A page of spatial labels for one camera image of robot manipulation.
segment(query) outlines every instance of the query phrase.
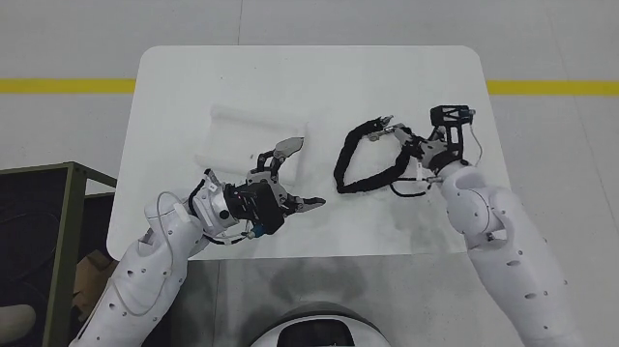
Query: gray floor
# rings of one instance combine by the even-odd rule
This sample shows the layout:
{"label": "gray floor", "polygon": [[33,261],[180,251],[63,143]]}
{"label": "gray floor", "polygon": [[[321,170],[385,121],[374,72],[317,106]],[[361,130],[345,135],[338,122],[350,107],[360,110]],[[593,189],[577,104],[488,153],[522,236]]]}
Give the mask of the gray floor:
{"label": "gray floor", "polygon": [[[0,77],[135,77],[157,44],[384,43],[470,46],[488,79],[616,80],[617,23],[619,0],[0,0]],[[0,168],[77,160],[116,176],[131,100],[1,95]],[[564,268],[588,344],[617,345],[619,99],[492,106],[513,189]],[[520,346],[464,254],[191,263],[176,344],[238,346],[322,300],[394,346]]]}

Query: white cable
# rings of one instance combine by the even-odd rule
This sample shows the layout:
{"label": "white cable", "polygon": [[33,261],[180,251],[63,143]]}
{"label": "white cable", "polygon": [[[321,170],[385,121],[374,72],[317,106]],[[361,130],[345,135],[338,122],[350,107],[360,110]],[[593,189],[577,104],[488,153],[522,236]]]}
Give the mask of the white cable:
{"label": "white cable", "polygon": [[[155,298],[155,300],[153,301],[151,306],[149,306],[148,309],[146,309],[144,312],[133,312],[133,311],[131,311],[129,309],[129,306],[123,300],[123,297],[121,296],[120,291],[118,290],[118,286],[116,285],[115,278],[111,278],[110,279],[111,286],[114,289],[114,291],[116,292],[116,296],[118,296],[118,300],[120,301],[121,305],[127,310],[127,312],[130,313],[131,316],[142,317],[142,316],[146,315],[148,312],[150,312],[150,310],[153,309],[153,307],[157,303],[157,300],[159,299],[159,297],[162,295],[163,287],[165,286],[165,280],[172,275],[172,267],[174,266],[174,251],[172,250],[172,245],[170,244],[170,241],[167,239],[167,237],[168,237],[167,233],[165,233],[165,231],[163,230],[162,213],[161,213],[160,208],[159,208],[159,205],[160,205],[161,200],[162,200],[162,196],[164,196],[165,194],[171,195],[172,197],[174,197],[174,199],[176,199],[176,201],[178,203],[180,203],[181,205],[183,204],[183,201],[181,201],[181,198],[179,198],[175,193],[170,192],[170,191],[162,191],[157,196],[157,221],[159,222],[159,227],[162,230],[162,235],[163,235],[163,238],[165,239],[165,243],[167,244],[167,248],[170,251],[169,275],[166,275],[163,278],[162,286],[159,289],[159,293],[157,294],[157,297]],[[103,292],[102,297],[103,297],[103,295],[105,295],[106,291],[107,291],[107,287],[105,287],[105,291]]]}
{"label": "white cable", "polygon": [[480,161],[482,161],[482,156],[484,155],[484,147],[482,147],[482,143],[480,143],[480,140],[477,138],[475,132],[473,131],[473,123],[469,124],[468,126],[471,129],[471,135],[473,135],[473,139],[475,139],[477,146],[480,148],[480,155],[477,157],[477,161],[475,162],[475,167],[477,167]]}

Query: yellow floor stripe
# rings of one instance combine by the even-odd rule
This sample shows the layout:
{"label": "yellow floor stripe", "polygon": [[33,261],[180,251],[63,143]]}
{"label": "yellow floor stripe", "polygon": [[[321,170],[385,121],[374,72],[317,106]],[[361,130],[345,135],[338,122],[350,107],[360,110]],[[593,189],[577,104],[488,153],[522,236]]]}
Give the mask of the yellow floor stripe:
{"label": "yellow floor stripe", "polygon": [[4,94],[130,94],[133,78],[7,78],[0,79]]}
{"label": "yellow floor stripe", "polygon": [[619,81],[494,81],[491,95],[524,96],[619,96]]}
{"label": "yellow floor stripe", "polygon": [[[130,94],[132,78],[4,78],[0,94]],[[491,95],[619,96],[619,81],[498,81],[487,82]]]}

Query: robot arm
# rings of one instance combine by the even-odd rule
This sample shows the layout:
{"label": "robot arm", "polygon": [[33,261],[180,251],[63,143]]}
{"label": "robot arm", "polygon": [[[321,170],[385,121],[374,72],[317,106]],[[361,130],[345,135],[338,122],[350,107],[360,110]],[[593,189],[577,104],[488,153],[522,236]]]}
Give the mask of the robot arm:
{"label": "robot arm", "polygon": [[[437,177],[452,226],[464,236],[482,284],[508,316],[526,347],[578,347],[582,339],[567,299],[567,280],[546,240],[510,190],[486,184],[462,158],[462,126],[475,111],[465,105],[430,111],[428,139],[410,129],[393,132],[404,149]],[[494,234],[505,230],[507,239]]]}
{"label": "robot arm", "polygon": [[[141,345],[174,302],[189,257],[208,244],[232,245],[274,234],[290,215],[322,206],[324,199],[303,199],[280,185],[280,166],[302,146],[303,138],[280,142],[259,156],[256,168],[238,187],[220,183],[206,170],[184,199],[162,192],[144,209],[150,229],[127,249],[71,346]],[[272,160],[266,166],[268,158]],[[220,236],[240,219],[247,220],[251,230]]]}

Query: white table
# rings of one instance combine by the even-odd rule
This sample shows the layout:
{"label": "white table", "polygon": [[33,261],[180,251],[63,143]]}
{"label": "white table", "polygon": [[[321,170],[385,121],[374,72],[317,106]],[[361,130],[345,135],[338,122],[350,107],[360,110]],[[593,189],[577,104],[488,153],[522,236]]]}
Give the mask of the white table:
{"label": "white table", "polygon": [[[437,190],[416,199],[398,198],[388,189],[340,196],[332,175],[344,137],[364,121],[394,114],[395,123],[428,135],[429,110],[456,103],[477,110],[475,132],[484,145],[480,167],[489,181],[508,187],[480,59],[467,47],[151,48],[137,75],[107,248],[122,257],[148,229],[146,203],[162,190],[196,185],[203,168],[195,156],[208,134],[210,109],[224,106],[307,122],[296,186],[288,191],[324,197],[327,205],[288,218],[274,236],[208,246],[194,259],[464,251]],[[392,136],[362,141],[347,179],[392,165],[398,151]],[[466,133],[465,157],[477,155]]]}

